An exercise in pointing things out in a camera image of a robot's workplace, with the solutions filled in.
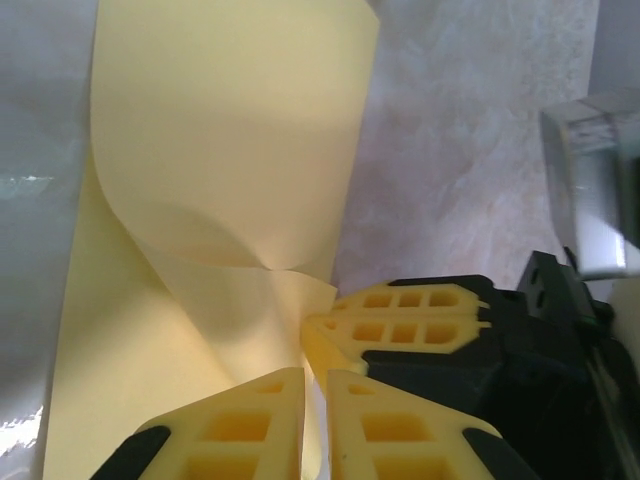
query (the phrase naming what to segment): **yellow paper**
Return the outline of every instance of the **yellow paper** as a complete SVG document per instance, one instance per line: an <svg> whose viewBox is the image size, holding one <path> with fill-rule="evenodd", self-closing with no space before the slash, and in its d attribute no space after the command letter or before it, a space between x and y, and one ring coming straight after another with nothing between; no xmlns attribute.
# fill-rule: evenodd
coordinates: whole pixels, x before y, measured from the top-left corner
<svg viewBox="0 0 640 480"><path fill-rule="evenodd" d="M300 365L330 309L377 30L364 0L100 2L100 185L234 383Z"/></svg>
<svg viewBox="0 0 640 480"><path fill-rule="evenodd" d="M142 423L233 384L109 210L88 162L44 478L86 480Z"/></svg>
<svg viewBox="0 0 640 480"><path fill-rule="evenodd" d="M220 278L253 277L256 283L250 286L277 293L261 299L262 309L253 305L242 315L232 308L230 314L247 328L203 336L206 330L194 328L109 210L94 164L87 163L58 343L47 480L85 480L150 418L230 388L238 378L255 378L265 364L298 363L298 358L269 348L269 341L282 341L278 333L296 337L296 319L323 309L335 289L295 272L238 270L247 275ZM194 290L197 279L187 279ZM250 298L243 295L247 285L231 285L234 300L223 307L212 305L212 314L221 315L220 308L244 308ZM307 399L303 472L312 479L321 451L312 395Z"/></svg>

